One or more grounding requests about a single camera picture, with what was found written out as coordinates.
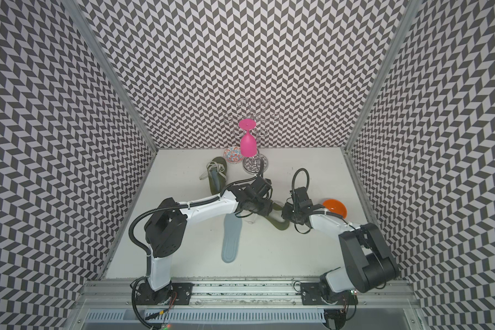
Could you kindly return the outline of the olive green shoe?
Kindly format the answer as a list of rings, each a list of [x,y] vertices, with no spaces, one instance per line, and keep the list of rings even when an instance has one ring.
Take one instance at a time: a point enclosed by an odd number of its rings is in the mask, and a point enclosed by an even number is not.
[[[228,165],[223,157],[213,158],[206,165],[206,170],[199,176],[199,179],[208,180],[212,195],[219,194],[227,183]]]
[[[246,210],[253,213],[246,222],[250,225],[261,223],[263,220],[269,222],[277,230],[286,230],[290,226],[288,220],[282,217],[283,206],[273,201],[248,202]]]

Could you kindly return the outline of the grey-blue insole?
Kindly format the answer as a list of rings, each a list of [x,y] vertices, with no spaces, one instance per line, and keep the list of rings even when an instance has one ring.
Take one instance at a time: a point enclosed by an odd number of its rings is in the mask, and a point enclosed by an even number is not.
[[[239,251],[243,221],[235,214],[227,214],[224,218],[224,239],[221,258],[224,263],[232,263]]]

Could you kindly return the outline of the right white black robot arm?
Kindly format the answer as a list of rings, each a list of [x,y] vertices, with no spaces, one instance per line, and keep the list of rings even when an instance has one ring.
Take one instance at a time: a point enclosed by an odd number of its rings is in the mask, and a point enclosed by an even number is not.
[[[309,172],[298,169],[291,181],[291,200],[282,217],[297,226],[321,232],[339,242],[342,265],[320,276],[318,289],[327,304],[352,301],[353,291],[382,290],[400,275],[400,267],[380,229],[372,223],[353,225],[342,215],[314,204],[308,195]]]

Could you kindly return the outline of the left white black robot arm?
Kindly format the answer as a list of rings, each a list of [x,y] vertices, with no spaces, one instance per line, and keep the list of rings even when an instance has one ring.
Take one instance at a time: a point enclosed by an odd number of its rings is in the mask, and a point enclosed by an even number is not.
[[[133,302],[137,305],[159,305],[167,302],[174,292],[171,280],[171,260],[184,240],[189,225],[213,217],[246,212],[267,216],[272,211],[271,180],[263,176],[265,163],[260,163],[254,177],[234,181],[215,194],[191,202],[176,202],[168,198],[129,225],[129,239],[146,253],[146,275],[133,282]]]

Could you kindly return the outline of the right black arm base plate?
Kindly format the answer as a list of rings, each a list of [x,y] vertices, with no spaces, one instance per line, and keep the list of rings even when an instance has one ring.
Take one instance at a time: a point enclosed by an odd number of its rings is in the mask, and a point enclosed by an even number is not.
[[[358,297],[351,291],[334,292],[323,283],[301,283],[300,289],[303,305],[354,306],[358,304]]]

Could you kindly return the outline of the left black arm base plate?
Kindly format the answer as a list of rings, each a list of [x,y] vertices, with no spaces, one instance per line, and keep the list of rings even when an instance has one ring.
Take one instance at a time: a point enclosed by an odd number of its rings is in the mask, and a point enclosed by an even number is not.
[[[136,286],[134,294],[137,305],[189,305],[192,283],[169,283],[166,287],[153,290],[147,281]]]

